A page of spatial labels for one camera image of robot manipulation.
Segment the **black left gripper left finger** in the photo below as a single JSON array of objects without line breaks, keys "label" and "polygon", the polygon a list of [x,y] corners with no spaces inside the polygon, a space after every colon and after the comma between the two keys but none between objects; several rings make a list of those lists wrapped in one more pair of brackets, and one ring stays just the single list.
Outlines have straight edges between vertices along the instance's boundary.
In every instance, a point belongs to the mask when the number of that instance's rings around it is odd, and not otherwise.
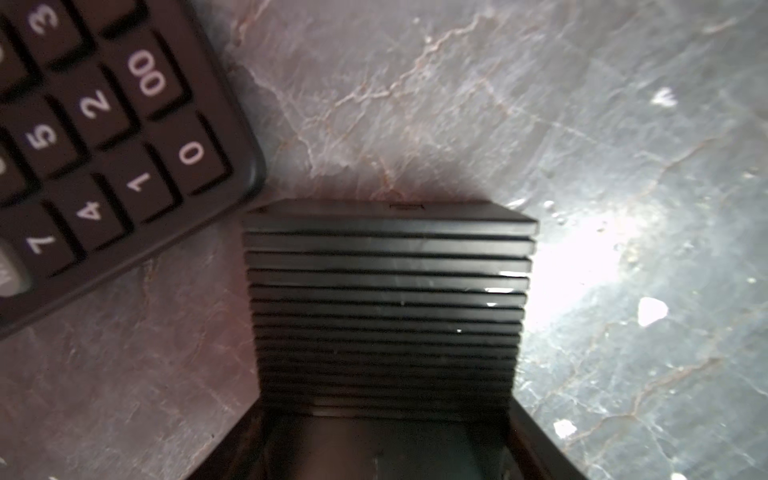
[{"label": "black left gripper left finger", "polygon": [[263,449],[264,409],[256,401],[187,479],[256,479]]}]

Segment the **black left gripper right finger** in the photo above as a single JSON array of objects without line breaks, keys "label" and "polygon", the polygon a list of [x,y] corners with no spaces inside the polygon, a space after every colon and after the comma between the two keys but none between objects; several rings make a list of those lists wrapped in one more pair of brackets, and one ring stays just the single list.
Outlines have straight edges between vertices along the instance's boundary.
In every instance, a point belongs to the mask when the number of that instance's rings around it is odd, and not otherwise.
[{"label": "black left gripper right finger", "polygon": [[542,428],[512,397],[506,444],[525,480],[586,480]]}]

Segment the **black smartphone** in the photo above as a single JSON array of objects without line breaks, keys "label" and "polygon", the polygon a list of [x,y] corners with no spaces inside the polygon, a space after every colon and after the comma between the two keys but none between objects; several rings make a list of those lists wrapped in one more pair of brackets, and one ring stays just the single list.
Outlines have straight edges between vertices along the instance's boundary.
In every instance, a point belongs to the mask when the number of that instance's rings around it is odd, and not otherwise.
[{"label": "black smartphone", "polygon": [[491,202],[283,200],[247,213],[262,402],[328,416],[503,415],[538,230]]}]

